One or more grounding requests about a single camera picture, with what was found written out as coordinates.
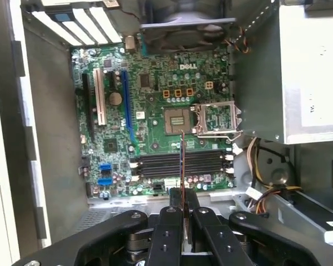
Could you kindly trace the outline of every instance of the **blue sata port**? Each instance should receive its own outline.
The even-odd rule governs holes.
[[[100,178],[98,179],[98,185],[109,186],[112,184],[112,178]]]
[[[109,171],[111,169],[111,163],[103,163],[102,165],[100,165],[100,171]]]

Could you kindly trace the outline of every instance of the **wire bundle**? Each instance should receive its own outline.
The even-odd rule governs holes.
[[[239,48],[239,46],[236,44],[236,42],[232,42],[231,40],[227,40],[227,39],[224,39],[223,43],[234,47],[234,49],[236,49],[239,52],[247,54],[250,51],[250,49],[248,46],[248,41],[245,36],[245,31],[243,30],[242,27],[238,27],[238,28],[239,28],[239,34],[240,34],[239,38],[242,39],[242,44],[243,44],[244,48]]]
[[[299,187],[299,186],[286,186],[286,185],[273,186],[273,184],[266,184],[263,181],[263,178],[260,174],[259,167],[258,167],[259,150],[262,149],[267,152],[270,152],[274,155],[281,157],[283,160],[285,159],[285,156],[283,156],[273,150],[260,147],[259,144],[260,144],[260,139],[257,137],[253,138],[246,151],[246,159],[247,159],[247,162],[249,165],[251,175],[253,177],[251,187],[254,188],[256,185],[256,182],[258,181],[259,183],[261,183],[264,187],[266,187],[268,189],[266,192],[264,192],[263,195],[261,195],[261,197],[257,201],[255,201],[255,203],[253,203],[253,201],[254,201],[253,199],[249,202],[248,209],[253,209],[254,207],[256,207],[255,213],[257,213],[257,214],[266,212],[265,199],[267,198],[267,196],[283,193],[286,191],[301,190],[301,187]]]

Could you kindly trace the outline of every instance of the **metal bracket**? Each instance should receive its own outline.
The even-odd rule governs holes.
[[[223,108],[226,106],[228,106],[230,110],[230,128],[210,130],[207,126],[208,108]],[[215,137],[215,135],[237,133],[237,127],[242,121],[242,119],[238,117],[238,115],[241,114],[241,111],[235,106],[234,101],[223,101],[211,104],[195,104],[190,109],[195,112],[198,117],[197,126],[193,128],[193,133],[196,134],[197,137]]]

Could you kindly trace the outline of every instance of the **chip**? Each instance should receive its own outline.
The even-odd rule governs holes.
[[[164,110],[165,134],[180,135],[181,131],[191,132],[190,111],[188,108]]]
[[[104,68],[110,68],[110,67],[112,67],[111,59],[104,60]]]
[[[149,74],[140,74],[139,75],[139,80],[140,80],[140,87],[141,88],[149,88],[150,87]]]
[[[104,139],[104,152],[117,152],[117,139]]]
[[[122,162],[121,163],[121,168],[122,169],[128,169],[128,162]]]

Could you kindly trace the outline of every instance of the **green circuit board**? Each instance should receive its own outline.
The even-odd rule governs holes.
[[[232,100],[225,48],[145,57],[138,50],[128,53],[121,44],[73,50],[72,63],[82,156],[88,162],[82,174],[92,188],[89,197],[156,195],[155,184],[162,186],[158,195],[168,194],[168,188],[180,185],[179,176],[137,179],[130,160],[143,155],[179,153],[181,130],[186,134],[187,152],[230,149],[231,144],[225,139],[197,138],[193,134],[197,117],[190,111],[193,104]],[[98,125],[94,108],[97,105],[94,69],[104,73],[106,125]],[[125,95],[123,73],[128,78],[129,97]],[[90,106],[84,94],[83,75],[90,84]],[[229,128],[229,109],[209,108],[207,125],[211,129]],[[103,164],[111,165],[108,176],[102,173]],[[186,186],[197,191],[213,191],[234,185],[223,172],[204,175],[207,182],[202,182],[203,175],[197,172],[189,175]],[[111,183],[100,183],[106,177]]]

